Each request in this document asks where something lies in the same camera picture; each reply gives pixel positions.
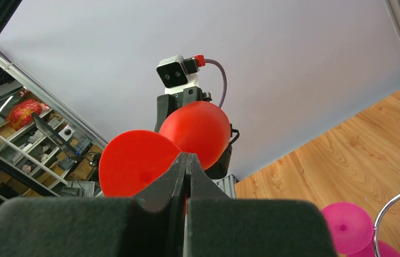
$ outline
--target white backdrop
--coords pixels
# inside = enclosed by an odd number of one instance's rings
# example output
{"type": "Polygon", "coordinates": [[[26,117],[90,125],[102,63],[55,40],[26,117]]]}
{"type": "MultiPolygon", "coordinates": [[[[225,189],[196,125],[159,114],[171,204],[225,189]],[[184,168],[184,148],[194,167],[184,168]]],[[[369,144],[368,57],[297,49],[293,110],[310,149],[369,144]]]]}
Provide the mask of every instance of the white backdrop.
{"type": "MultiPolygon", "coordinates": [[[[154,128],[160,60],[220,61],[239,179],[400,88],[381,0],[24,0],[0,48],[108,140],[154,128]]],[[[199,77],[217,103],[219,71],[199,77]]]]}

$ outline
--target black cable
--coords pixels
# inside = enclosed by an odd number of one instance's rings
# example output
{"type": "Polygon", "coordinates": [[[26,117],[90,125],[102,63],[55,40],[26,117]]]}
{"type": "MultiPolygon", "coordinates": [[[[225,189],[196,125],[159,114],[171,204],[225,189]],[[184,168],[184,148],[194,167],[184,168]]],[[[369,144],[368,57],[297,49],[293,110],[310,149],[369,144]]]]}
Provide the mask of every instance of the black cable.
{"type": "Polygon", "coordinates": [[[83,156],[83,158],[85,158],[89,163],[93,161],[93,159],[90,160],[90,159],[86,158],[86,156],[83,156]]]}
{"type": "Polygon", "coordinates": [[[240,133],[239,133],[239,130],[237,130],[235,128],[232,128],[231,132],[236,133],[235,137],[233,139],[231,139],[231,141],[230,141],[230,144],[232,145],[234,142],[236,142],[236,140],[238,140],[240,133]]]}
{"type": "Polygon", "coordinates": [[[100,155],[101,153],[96,153],[96,152],[87,152],[87,153],[84,153],[84,154],[82,154],[82,156],[81,157],[86,157],[86,156],[88,156],[88,155],[100,155]]]}

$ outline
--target red bag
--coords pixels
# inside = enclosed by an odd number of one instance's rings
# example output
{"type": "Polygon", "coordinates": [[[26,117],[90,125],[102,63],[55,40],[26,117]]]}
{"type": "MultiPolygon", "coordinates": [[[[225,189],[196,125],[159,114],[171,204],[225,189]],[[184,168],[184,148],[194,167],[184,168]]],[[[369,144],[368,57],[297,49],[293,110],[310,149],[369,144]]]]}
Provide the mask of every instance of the red bag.
{"type": "Polygon", "coordinates": [[[6,121],[17,131],[33,122],[33,116],[31,115],[33,112],[40,115],[42,110],[41,103],[34,99],[28,99],[15,105],[9,112],[6,121]]]}

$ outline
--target camera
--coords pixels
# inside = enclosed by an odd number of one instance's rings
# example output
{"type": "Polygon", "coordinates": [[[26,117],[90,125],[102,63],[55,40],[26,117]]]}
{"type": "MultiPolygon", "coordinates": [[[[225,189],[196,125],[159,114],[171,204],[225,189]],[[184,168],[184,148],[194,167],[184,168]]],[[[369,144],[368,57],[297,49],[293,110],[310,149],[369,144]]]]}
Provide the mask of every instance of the camera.
{"type": "Polygon", "coordinates": [[[178,87],[188,83],[184,58],[181,55],[160,61],[156,70],[166,88],[178,87]]]}

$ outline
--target metal ring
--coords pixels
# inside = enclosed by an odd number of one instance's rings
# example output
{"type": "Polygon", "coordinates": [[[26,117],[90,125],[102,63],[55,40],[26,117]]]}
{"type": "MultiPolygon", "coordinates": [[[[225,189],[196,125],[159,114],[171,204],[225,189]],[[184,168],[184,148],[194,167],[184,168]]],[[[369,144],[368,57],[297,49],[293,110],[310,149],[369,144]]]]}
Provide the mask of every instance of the metal ring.
{"type": "Polygon", "coordinates": [[[375,219],[375,233],[373,235],[373,250],[375,252],[376,257],[381,257],[380,248],[378,246],[378,230],[380,228],[381,221],[383,219],[384,214],[389,210],[389,208],[395,204],[396,201],[400,200],[400,194],[396,195],[394,198],[390,199],[388,203],[381,209],[380,213],[375,219]]]}

